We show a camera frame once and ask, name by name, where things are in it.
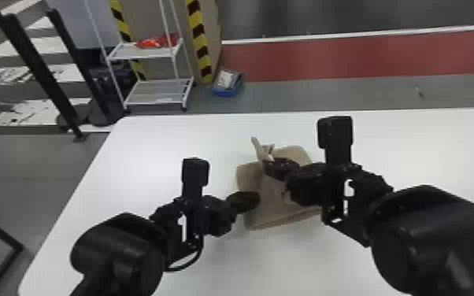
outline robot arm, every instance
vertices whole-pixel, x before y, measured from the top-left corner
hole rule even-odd
[[[299,167],[265,161],[302,206],[322,208],[322,221],[371,247],[380,275],[412,295],[474,295],[474,204],[430,186],[393,192],[382,176],[351,161],[350,117],[318,121],[327,163]],[[346,183],[354,194],[346,196]]]
[[[414,296],[474,296],[474,203],[430,186],[393,191],[382,176],[351,161],[350,117],[318,121],[318,144],[327,163],[300,167],[288,159],[265,161],[265,173],[284,181],[302,206],[322,208],[322,221],[371,247],[380,275]],[[259,202],[256,193],[226,200],[202,195],[209,164],[183,162],[182,195],[149,219],[120,214],[85,232],[71,253],[83,280],[72,296],[151,295],[163,272],[197,261],[205,235],[222,236],[239,213]],[[354,194],[347,196],[346,184]],[[186,235],[178,223],[187,218]],[[177,261],[195,254],[187,263]]]

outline metal pole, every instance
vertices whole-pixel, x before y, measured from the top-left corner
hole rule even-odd
[[[12,13],[2,16],[0,28],[4,34],[6,34],[7,39],[13,44],[15,50],[17,50],[18,54],[22,57],[31,70],[31,73],[33,73],[33,76],[43,87],[61,115],[65,118],[69,128],[72,129],[78,139],[83,139],[83,132],[81,132],[77,124],[77,121],[80,120],[77,111],[73,108],[65,92],[51,74],[46,62],[41,58],[39,52],[33,46],[33,43],[31,43],[17,16]]]
[[[92,93],[94,100],[98,103],[99,109],[103,112],[103,114],[110,120],[111,112],[108,105],[102,100],[101,93],[99,92],[98,88],[95,86],[94,80],[90,75],[90,72],[86,67],[83,65],[83,61],[81,61],[79,54],[77,53],[76,44],[73,42],[68,30],[66,29],[65,22],[62,20],[61,14],[56,9],[51,9],[46,12],[46,15],[50,18],[51,22],[54,24],[55,29],[57,29],[57,33],[59,33],[62,42],[65,43],[68,52],[72,56],[72,59],[77,65],[77,68],[83,75],[84,81],[87,82],[88,88],[90,88],[90,92]]]
[[[88,4],[88,0],[84,0],[84,7],[87,9],[87,13],[88,13],[88,16],[90,17],[90,22],[92,23],[92,28],[94,29],[95,36],[98,38],[98,43],[99,43],[99,46],[101,47],[101,53],[103,55],[103,58],[105,58],[106,66],[109,68],[112,82],[114,83],[114,87],[116,88],[117,95],[120,97],[120,100],[121,100],[121,105],[123,106],[123,109],[126,109],[127,104],[125,104],[125,98],[123,97],[123,94],[121,93],[120,84],[116,80],[116,74],[114,74],[114,69],[112,68],[110,61],[107,58],[105,43],[103,42],[103,40],[101,39],[101,35],[99,34],[98,25],[95,23],[94,14],[92,14],[92,10],[90,9],[90,4]]]
[[[172,46],[172,43],[171,43],[171,35],[169,34],[169,25],[167,24],[167,16],[165,15],[164,3],[163,3],[162,0],[158,0],[158,1],[160,2],[161,18],[164,21],[165,35],[167,36],[167,44],[169,46],[169,53],[171,54],[172,67],[175,70],[175,78],[179,79],[179,77],[178,77],[178,68],[176,67],[175,54],[173,53],[173,46]]]
[[[178,16],[176,15],[175,5],[172,0],[169,0],[169,5],[171,6],[172,16],[175,18],[176,30],[178,30],[178,35],[180,36],[180,38],[183,39],[182,28],[180,27],[180,22],[178,21]],[[193,70],[191,69],[191,63],[189,62],[189,54],[187,53],[186,44],[182,44],[182,47],[183,53],[186,55],[187,67],[189,69],[189,77],[193,77]]]

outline hazard stripe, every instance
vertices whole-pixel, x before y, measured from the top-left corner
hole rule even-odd
[[[130,43],[133,41],[131,31],[128,28],[128,24],[125,21],[125,18],[123,16],[123,10],[121,10],[121,4],[119,0],[109,0],[110,4],[110,10],[112,11],[112,15],[114,17],[114,20],[116,20],[116,26],[118,31],[120,32],[121,39],[126,42]],[[141,80],[146,79],[145,75],[145,69],[143,66],[139,63],[138,60],[131,60],[130,61],[132,71],[136,72],[138,74],[138,77]]]
[[[193,36],[193,47],[197,56],[198,68],[203,83],[213,82],[213,70],[209,59],[208,39],[202,19],[199,0],[186,0],[189,28]]]

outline beige cloth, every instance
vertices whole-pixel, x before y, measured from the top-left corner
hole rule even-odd
[[[274,149],[274,145],[262,146],[252,138],[259,161],[237,168],[237,186],[240,191],[257,191],[261,196],[259,206],[244,215],[246,228],[260,230],[307,219],[320,213],[318,207],[301,207],[292,202],[290,193],[282,181],[263,173],[262,161],[285,157],[300,165],[311,163],[309,155],[300,146]]]

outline white shelf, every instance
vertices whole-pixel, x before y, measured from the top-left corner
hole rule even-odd
[[[183,40],[180,38],[175,46],[169,50],[168,47],[162,48],[147,48],[142,50],[136,47],[135,43],[120,43],[107,57],[109,61],[118,60],[132,60],[132,59],[147,59],[158,57],[175,57],[180,47],[182,47]]]
[[[126,105],[181,104],[186,107],[193,77],[178,80],[138,81],[125,100]]]

